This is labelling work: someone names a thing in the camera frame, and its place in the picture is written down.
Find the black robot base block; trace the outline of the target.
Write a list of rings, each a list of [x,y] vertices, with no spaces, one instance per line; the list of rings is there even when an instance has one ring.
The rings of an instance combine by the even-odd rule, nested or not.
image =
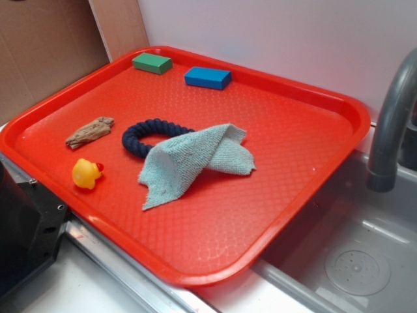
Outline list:
[[[42,183],[17,183],[1,165],[1,300],[56,261],[68,214]]]

